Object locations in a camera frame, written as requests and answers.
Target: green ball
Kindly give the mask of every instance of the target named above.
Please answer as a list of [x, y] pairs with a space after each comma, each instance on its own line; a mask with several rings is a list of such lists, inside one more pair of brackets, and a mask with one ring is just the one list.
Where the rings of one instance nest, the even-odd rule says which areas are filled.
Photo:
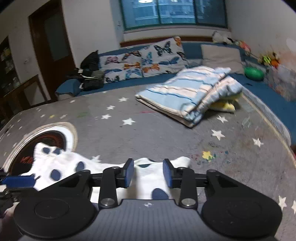
[[262, 81], [264, 78], [264, 73], [262, 70], [253, 68], [253, 67], [246, 67], [244, 69], [244, 74], [251, 80], [255, 81]]

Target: striped blanket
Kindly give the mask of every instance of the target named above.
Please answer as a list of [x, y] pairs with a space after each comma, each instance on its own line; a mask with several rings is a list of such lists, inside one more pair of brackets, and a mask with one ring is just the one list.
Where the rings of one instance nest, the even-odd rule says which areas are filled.
[[226, 76], [230, 70], [205, 66], [184, 69], [164, 84], [137, 93], [136, 99], [193, 127], [212, 103], [242, 91], [241, 84]]

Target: windowsill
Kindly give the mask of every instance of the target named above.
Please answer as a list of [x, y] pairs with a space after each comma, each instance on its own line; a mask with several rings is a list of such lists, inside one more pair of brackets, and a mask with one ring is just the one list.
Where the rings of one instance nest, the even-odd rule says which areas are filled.
[[146, 30], [168, 29], [168, 28], [211, 29], [211, 30], [220, 30], [220, 31], [230, 32], [230, 30], [227, 29], [227, 28], [210, 27], [210, 26], [202, 26], [202, 25], [166, 25], [166, 26], [154, 26], [154, 27], [144, 27], [144, 28], [131, 29], [131, 30], [124, 31], [123, 33], [124, 34], [129, 34], [129, 33], [135, 33], [135, 32], [146, 31]]

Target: screw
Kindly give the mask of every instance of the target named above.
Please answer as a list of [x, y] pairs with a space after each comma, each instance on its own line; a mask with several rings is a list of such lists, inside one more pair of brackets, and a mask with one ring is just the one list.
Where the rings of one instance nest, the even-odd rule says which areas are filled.
[[184, 198], [181, 203], [185, 206], [193, 206], [196, 204], [196, 201], [192, 198]]
[[112, 199], [112, 198], [104, 198], [102, 201], [101, 201], [101, 204], [104, 205], [104, 206], [111, 206], [115, 203], [115, 201]]

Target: door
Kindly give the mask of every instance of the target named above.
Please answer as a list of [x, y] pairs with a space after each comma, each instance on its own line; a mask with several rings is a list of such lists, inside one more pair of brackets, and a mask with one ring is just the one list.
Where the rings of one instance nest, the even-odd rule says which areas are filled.
[[65, 75], [75, 68], [60, 0], [51, 0], [29, 16], [38, 65], [52, 100]]

